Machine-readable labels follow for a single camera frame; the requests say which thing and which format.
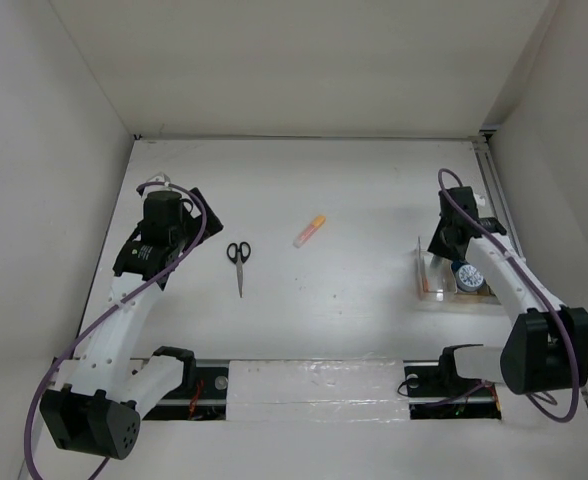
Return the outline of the orange highlighter grey cap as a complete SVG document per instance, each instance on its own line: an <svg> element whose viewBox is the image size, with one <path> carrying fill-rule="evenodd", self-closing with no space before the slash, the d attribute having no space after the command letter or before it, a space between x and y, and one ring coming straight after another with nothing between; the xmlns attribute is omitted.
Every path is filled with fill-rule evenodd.
<svg viewBox="0 0 588 480"><path fill-rule="evenodd" d="M430 280L429 280L429 262L424 257L420 257L417 260L417 272L418 272L418 288L419 295L424 297L430 293Z"/></svg>

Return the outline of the black handled scissors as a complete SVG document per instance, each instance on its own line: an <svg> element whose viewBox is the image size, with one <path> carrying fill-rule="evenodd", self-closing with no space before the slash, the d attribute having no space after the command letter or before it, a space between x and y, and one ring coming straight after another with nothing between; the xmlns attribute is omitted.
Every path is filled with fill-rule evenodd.
<svg viewBox="0 0 588 480"><path fill-rule="evenodd" d="M243 297L243 284L244 284L244 264L251 256L251 246L246 241L232 242L228 245L226 250L228 260L235 266L236 278L237 278L237 289L239 297Z"/></svg>

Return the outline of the pink highlighter yellow cap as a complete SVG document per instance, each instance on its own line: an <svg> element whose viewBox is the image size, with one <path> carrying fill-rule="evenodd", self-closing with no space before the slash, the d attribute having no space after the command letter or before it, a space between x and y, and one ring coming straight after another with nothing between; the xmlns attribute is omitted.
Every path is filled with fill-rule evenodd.
<svg viewBox="0 0 588 480"><path fill-rule="evenodd" d="M324 215L316 216L293 240L293 246L295 248L302 247L325 224L325 222L326 217Z"/></svg>

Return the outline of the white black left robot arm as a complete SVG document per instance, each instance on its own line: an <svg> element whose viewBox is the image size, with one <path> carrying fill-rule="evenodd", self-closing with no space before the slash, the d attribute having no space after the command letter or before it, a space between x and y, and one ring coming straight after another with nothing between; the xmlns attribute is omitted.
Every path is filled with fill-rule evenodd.
<svg viewBox="0 0 588 480"><path fill-rule="evenodd" d="M138 372L130 359L171 273L223 225L197 188L149 181L137 191L143 216L114 262L107 310L81 334L85 349L63 386L40 396L40 413L61 450L122 460L161 399L186 396L198 385L191 350L161 346Z"/></svg>

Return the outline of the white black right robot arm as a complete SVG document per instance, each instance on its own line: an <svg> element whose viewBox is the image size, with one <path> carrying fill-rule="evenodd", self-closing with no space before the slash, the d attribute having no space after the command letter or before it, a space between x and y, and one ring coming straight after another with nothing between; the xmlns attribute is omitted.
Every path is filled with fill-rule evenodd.
<svg viewBox="0 0 588 480"><path fill-rule="evenodd" d="M517 395L583 387L588 378L588 312L567 306L542 285L500 222L479 217L471 188L442 190L439 201L429 252L476 268L511 322L502 347L445 348L452 360L436 369L439 387L457 394L472 379L502 383Z"/></svg>

